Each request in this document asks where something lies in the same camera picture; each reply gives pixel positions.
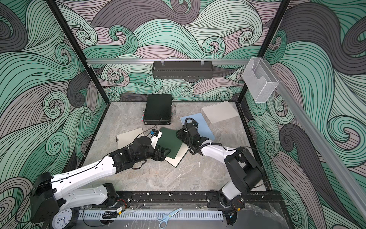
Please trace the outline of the dark green spiral notebook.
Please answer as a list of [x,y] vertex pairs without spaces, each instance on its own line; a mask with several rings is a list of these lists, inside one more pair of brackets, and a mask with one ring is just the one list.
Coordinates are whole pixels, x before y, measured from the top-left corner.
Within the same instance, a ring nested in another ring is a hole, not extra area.
[[165,161],[177,168],[187,154],[188,147],[177,137],[178,130],[162,127],[159,131],[162,133],[162,136],[157,144],[171,150],[170,153],[165,153]]

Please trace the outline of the torn lined paper page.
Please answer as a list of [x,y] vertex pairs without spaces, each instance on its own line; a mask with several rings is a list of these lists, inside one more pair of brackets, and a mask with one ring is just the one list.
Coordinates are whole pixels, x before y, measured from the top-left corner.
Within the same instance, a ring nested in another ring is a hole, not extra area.
[[217,123],[239,116],[239,113],[228,101],[203,107],[202,111],[211,123]]

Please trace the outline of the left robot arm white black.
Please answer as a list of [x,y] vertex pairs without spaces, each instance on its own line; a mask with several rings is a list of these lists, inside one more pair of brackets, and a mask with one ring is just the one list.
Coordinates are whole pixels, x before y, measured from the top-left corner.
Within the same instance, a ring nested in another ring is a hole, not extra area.
[[103,177],[132,169],[134,164],[149,159],[164,161],[170,153],[147,136],[136,138],[128,147],[115,150],[92,164],[62,174],[45,172],[36,178],[30,192],[31,222],[40,223],[52,219],[59,211],[86,204],[113,205],[117,194],[111,185],[96,190],[82,189]]

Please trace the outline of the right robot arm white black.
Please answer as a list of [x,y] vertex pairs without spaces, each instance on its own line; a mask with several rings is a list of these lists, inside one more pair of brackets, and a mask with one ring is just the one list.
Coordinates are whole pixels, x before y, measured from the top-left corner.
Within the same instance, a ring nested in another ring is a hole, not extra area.
[[213,142],[200,135],[198,126],[196,120],[186,118],[176,136],[188,147],[187,151],[190,154],[207,156],[226,166],[230,181],[218,191],[221,202],[227,205],[237,196],[246,195],[254,189],[264,178],[264,171],[248,147],[230,148]]

